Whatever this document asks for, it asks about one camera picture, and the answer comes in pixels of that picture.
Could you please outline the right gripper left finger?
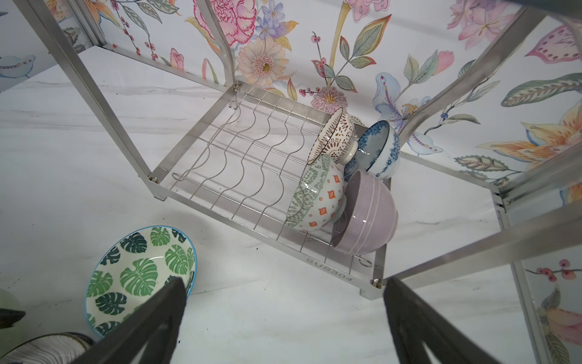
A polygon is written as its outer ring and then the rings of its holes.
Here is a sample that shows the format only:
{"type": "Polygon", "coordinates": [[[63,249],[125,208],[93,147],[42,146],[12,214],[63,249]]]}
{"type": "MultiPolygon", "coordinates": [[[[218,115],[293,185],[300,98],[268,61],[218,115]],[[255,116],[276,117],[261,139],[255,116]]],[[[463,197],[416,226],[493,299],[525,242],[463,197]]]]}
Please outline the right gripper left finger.
{"type": "Polygon", "coordinates": [[[75,363],[169,363],[186,307],[180,278],[170,281],[127,321],[75,359],[75,363]]]}

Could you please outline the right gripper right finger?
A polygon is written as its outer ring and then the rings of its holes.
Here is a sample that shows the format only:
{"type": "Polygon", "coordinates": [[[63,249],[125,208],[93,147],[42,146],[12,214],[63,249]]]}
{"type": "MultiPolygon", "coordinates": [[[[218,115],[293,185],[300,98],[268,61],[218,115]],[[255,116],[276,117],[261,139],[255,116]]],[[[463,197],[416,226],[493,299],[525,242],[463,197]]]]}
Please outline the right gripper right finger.
{"type": "Polygon", "coordinates": [[[388,278],[383,292],[388,323],[401,363],[497,363],[451,325],[398,278],[388,278]]]}

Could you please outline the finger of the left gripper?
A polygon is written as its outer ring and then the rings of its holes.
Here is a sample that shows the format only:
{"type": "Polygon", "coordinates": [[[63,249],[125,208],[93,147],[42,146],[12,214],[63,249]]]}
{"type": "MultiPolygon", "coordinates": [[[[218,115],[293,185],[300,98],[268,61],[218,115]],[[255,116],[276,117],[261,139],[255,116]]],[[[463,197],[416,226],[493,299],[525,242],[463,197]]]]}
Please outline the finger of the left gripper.
{"type": "Polygon", "coordinates": [[[13,309],[0,309],[0,329],[10,329],[24,318],[26,312],[13,309]]]}

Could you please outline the purple striped bowl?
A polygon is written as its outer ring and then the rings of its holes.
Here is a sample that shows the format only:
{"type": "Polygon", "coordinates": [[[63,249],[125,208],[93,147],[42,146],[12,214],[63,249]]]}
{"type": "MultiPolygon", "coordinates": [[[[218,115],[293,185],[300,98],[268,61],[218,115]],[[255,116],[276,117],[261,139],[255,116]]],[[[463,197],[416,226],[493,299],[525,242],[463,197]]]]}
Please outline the purple striped bowl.
{"type": "Polygon", "coordinates": [[[74,332],[43,335],[6,353],[1,363],[72,363],[94,343],[92,338],[74,332]]]}

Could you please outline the plain lilac ceramic bowl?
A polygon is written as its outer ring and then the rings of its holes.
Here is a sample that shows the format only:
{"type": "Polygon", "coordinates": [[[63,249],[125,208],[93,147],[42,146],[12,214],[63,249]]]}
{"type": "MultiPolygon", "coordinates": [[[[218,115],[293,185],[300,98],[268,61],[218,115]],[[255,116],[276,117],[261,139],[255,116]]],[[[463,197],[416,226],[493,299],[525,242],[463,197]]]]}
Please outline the plain lilac ceramic bowl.
{"type": "Polygon", "coordinates": [[[348,255],[365,255],[386,245],[399,219],[388,186],[358,170],[346,185],[345,197],[346,207],[333,225],[332,247],[348,255]]]}

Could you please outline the green geometric patterned bowl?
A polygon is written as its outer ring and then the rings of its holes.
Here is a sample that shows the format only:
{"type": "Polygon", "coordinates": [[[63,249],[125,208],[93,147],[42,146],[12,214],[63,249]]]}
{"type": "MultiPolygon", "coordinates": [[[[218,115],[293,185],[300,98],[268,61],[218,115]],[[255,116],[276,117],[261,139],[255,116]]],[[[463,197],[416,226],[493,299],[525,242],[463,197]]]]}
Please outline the green geometric patterned bowl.
{"type": "Polygon", "coordinates": [[[345,210],[344,192],[343,171],[329,155],[319,156],[299,182],[285,225],[306,233],[332,225],[345,210]]]}

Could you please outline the blue floral ceramic bowl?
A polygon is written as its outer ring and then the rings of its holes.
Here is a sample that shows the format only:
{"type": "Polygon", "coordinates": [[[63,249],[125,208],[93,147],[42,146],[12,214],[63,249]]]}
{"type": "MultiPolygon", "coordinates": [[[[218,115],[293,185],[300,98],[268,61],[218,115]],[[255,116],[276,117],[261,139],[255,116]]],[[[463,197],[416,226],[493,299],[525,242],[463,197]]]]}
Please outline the blue floral ceramic bowl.
{"type": "Polygon", "coordinates": [[[344,168],[344,180],[348,182],[357,170],[379,180],[390,179],[399,167],[399,157],[399,136],[388,121],[378,121],[359,138],[356,154],[344,168]]]}

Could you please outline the white red-patterned bowl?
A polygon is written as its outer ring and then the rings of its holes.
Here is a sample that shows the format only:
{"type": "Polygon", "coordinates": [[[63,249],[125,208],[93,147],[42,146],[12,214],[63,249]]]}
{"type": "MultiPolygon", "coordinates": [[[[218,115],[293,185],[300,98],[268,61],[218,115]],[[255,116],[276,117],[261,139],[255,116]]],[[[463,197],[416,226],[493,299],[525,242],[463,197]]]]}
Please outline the white red-patterned bowl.
{"type": "Polygon", "coordinates": [[[355,131],[356,126],[344,109],[337,109],[317,136],[307,165],[312,165],[321,155],[330,156],[336,164],[347,165],[358,148],[355,131]]]}

